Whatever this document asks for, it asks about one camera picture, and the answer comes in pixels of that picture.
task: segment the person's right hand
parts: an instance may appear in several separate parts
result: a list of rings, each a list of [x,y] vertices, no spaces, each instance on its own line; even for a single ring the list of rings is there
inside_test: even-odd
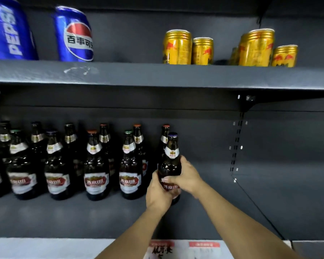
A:
[[[182,155],[181,161],[181,175],[179,176],[166,176],[162,180],[166,183],[177,184],[182,190],[189,192],[191,195],[196,197],[196,191],[201,187],[203,183],[197,170],[186,158]]]

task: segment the hand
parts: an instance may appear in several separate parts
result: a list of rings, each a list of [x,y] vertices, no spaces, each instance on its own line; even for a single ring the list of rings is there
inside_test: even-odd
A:
[[[186,158],[182,155],[181,161],[181,175],[179,176],[166,176],[162,180],[166,183],[177,184],[182,190],[189,192],[196,198],[196,191],[203,183],[197,170]]]
[[[173,189],[165,191],[160,184],[157,172],[153,172],[149,187],[147,188],[147,209],[152,209],[155,212],[160,212],[163,216],[172,204],[173,198],[177,197],[181,190]]]

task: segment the person's left hand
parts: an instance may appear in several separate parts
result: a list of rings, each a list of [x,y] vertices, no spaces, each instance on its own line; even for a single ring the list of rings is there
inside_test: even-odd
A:
[[[155,171],[152,174],[150,185],[147,188],[147,209],[160,212],[162,216],[168,211],[173,198],[177,197],[180,193],[180,188],[168,192],[165,191],[160,184],[157,171]]]

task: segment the person's right arm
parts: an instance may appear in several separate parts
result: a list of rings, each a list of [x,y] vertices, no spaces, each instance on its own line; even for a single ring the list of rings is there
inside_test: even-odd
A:
[[[164,181],[179,185],[199,199],[235,259],[301,258],[271,231],[212,189],[183,156],[181,165],[180,176],[168,176]]]

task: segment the forearm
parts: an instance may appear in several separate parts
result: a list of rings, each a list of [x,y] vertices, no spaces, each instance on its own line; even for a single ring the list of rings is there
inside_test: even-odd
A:
[[[202,182],[199,199],[235,259],[299,258],[276,235]]]
[[[147,209],[119,238],[95,259],[142,259],[162,214]]]

